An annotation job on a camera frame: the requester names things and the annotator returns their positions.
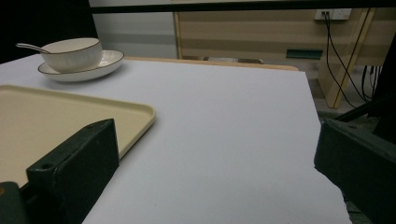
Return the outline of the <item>white wall socket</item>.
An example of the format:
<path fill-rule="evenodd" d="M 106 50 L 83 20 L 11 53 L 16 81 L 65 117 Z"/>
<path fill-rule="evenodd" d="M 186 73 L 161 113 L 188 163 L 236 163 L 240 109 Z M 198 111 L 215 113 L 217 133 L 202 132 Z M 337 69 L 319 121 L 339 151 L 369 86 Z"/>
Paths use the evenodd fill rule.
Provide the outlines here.
<path fill-rule="evenodd" d="M 316 21 L 336 20 L 347 21 L 352 12 L 351 8 L 317 9 L 314 19 Z"/>

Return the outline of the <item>metal spoon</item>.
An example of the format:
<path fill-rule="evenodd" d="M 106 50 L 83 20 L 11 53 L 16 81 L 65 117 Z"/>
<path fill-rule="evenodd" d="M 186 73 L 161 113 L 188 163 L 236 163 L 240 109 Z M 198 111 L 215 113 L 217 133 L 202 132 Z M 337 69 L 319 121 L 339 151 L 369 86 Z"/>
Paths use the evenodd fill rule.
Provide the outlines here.
<path fill-rule="evenodd" d="M 51 52 L 49 52 L 49 51 L 47 51 L 45 49 L 42 49 L 42 48 L 40 48 L 38 46 L 25 44 L 25 43 L 17 43 L 16 47 L 21 48 L 21 49 L 33 49 L 33 50 L 39 51 L 40 53 L 47 53 L 47 54 L 51 53 Z"/>

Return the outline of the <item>black metal stand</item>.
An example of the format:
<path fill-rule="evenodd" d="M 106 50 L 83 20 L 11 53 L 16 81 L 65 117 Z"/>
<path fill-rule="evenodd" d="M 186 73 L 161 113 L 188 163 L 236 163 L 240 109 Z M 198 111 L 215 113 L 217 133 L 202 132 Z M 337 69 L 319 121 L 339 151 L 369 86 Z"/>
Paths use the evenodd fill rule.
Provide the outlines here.
<path fill-rule="evenodd" d="M 396 34 L 379 75 L 373 100 L 336 120 L 348 122 L 363 115 L 378 118 L 374 134 L 396 145 Z"/>

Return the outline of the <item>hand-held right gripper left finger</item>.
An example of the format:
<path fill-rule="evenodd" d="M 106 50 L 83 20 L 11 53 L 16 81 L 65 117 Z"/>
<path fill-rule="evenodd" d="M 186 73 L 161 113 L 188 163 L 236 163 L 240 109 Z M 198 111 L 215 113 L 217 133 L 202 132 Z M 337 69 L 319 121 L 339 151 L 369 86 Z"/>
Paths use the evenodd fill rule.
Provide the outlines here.
<path fill-rule="evenodd" d="M 82 224 L 119 167 L 115 121 L 83 127 L 26 169 L 35 224 Z"/>

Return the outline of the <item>white ribbed bowl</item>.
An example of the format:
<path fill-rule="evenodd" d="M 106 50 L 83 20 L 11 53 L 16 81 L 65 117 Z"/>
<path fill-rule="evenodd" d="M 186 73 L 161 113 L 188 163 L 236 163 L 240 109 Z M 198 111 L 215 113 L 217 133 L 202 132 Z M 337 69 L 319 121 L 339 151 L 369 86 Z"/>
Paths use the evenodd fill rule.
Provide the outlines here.
<path fill-rule="evenodd" d="M 102 60 L 102 43 L 93 37 L 72 38 L 43 47 L 46 65 L 59 73 L 79 72 L 95 68 Z"/>

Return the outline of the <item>white plate with dark rim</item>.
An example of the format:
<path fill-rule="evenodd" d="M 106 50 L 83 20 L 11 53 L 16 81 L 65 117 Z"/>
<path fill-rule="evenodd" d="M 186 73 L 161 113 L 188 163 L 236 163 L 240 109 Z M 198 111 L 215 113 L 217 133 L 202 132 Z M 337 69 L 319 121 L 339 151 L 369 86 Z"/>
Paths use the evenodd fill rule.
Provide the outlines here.
<path fill-rule="evenodd" d="M 103 50 L 102 60 L 98 66 L 81 72 L 59 73 L 50 68 L 46 63 L 38 66 L 37 70 L 45 77 L 61 82 L 80 82 L 104 77 L 116 71 L 122 64 L 124 54 L 118 50 Z"/>

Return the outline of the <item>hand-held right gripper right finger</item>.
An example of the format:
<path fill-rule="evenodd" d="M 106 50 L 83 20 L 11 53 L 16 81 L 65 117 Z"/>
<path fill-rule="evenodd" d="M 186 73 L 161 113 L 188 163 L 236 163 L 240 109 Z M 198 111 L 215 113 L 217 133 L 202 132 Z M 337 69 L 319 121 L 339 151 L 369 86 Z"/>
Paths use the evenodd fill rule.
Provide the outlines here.
<path fill-rule="evenodd" d="M 396 145 L 324 119 L 314 164 L 374 224 L 396 224 Z"/>

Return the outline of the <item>cream plastic tray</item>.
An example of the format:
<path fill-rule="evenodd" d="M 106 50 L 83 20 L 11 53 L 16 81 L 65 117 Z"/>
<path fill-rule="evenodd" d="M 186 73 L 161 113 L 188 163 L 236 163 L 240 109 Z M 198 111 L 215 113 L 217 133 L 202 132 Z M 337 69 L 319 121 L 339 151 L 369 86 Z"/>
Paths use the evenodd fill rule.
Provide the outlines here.
<path fill-rule="evenodd" d="M 0 182 L 27 183 L 25 170 L 81 128 L 114 119 L 124 156 L 152 125 L 156 111 L 60 91 L 0 86 Z"/>

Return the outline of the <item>wooden cabinet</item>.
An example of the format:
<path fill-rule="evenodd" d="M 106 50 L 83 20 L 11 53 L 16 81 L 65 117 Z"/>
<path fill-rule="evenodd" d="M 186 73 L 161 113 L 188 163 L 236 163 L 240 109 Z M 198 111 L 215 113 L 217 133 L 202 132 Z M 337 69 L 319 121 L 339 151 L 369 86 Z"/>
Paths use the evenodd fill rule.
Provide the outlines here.
<path fill-rule="evenodd" d="M 321 50 L 318 83 L 327 106 L 337 108 L 355 66 L 384 63 L 396 7 L 355 8 L 347 21 L 316 21 L 315 15 L 314 9 L 178 12 L 179 57 L 288 62 L 291 49 Z"/>

